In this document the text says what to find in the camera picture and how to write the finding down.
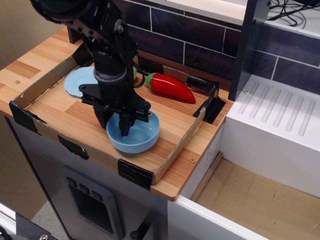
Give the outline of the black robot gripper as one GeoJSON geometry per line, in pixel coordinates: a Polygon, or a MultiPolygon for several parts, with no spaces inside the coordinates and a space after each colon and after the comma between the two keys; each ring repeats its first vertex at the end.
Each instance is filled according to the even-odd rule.
{"type": "Polygon", "coordinates": [[[78,89],[82,92],[82,102],[93,106],[102,128],[106,128],[114,113],[119,114],[122,137],[129,134],[136,120],[148,122],[151,119],[151,104],[136,93],[127,77],[117,83],[82,84],[78,89]]]}

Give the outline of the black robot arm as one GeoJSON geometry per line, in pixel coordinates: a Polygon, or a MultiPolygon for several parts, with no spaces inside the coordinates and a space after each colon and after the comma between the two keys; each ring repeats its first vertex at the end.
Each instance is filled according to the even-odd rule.
{"type": "Polygon", "coordinates": [[[136,120],[148,122],[151,104],[139,96],[145,79],[135,83],[137,44],[131,39],[121,11],[111,0],[33,0],[33,8],[46,20],[63,24],[79,33],[93,58],[96,84],[79,87],[82,102],[92,105],[105,127],[114,113],[119,115],[122,136],[136,120]]]}

